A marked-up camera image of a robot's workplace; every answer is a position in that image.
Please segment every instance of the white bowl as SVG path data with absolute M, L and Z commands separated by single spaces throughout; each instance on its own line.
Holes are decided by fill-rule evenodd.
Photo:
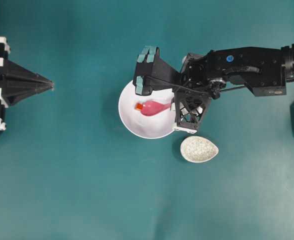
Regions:
M 136 103 L 143 103 L 153 100 L 161 104 L 170 103 L 174 93 L 172 89 L 153 91 L 150 96 L 139 96 L 135 94 L 135 86 L 130 81 L 122 90 L 118 102 L 118 111 L 125 127 L 138 137 L 144 139 L 160 139 L 173 130 L 175 112 L 166 109 L 154 116 L 142 115 L 135 110 Z
M 204 163 L 218 154 L 218 147 L 201 136 L 189 136 L 180 145 L 180 152 L 184 159 L 191 163 Z

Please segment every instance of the orange bottle cap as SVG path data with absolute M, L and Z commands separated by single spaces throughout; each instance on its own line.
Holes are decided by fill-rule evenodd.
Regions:
M 141 111 L 143 109 L 143 105 L 141 103 L 137 103 L 135 109 Z

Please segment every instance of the teal tabletop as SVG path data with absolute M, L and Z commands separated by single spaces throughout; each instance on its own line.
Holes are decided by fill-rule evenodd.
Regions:
M 294 83 L 213 100 L 196 134 L 219 154 L 183 159 L 188 136 L 143 139 L 118 99 L 145 45 L 188 53 L 294 43 L 294 0 L 0 0 L 9 59 L 55 83 L 6 112 L 0 240 L 294 239 Z

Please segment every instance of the blue screw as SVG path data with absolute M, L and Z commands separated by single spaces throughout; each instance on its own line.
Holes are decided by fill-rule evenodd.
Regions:
M 234 61 L 234 56 L 233 55 L 229 55 L 227 58 L 226 58 L 227 62 L 231 63 L 232 61 Z

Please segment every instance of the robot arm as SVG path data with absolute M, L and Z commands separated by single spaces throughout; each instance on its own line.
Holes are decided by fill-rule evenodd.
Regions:
M 226 88 L 230 82 L 239 85 Z M 177 72 L 160 58 L 157 47 L 145 47 L 138 56 L 133 78 L 135 93 L 172 89 L 176 110 L 175 130 L 196 133 L 211 100 L 221 93 L 249 89 L 256 97 L 286 95 L 294 82 L 294 44 L 281 49 L 242 47 L 210 51 L 206 56 L 189 53 Z
M 8 60 L 11 48 L 0 37 L 0 134 L 6 130 L 5 111 L 21 100 L 52 89 L 52 81 Z

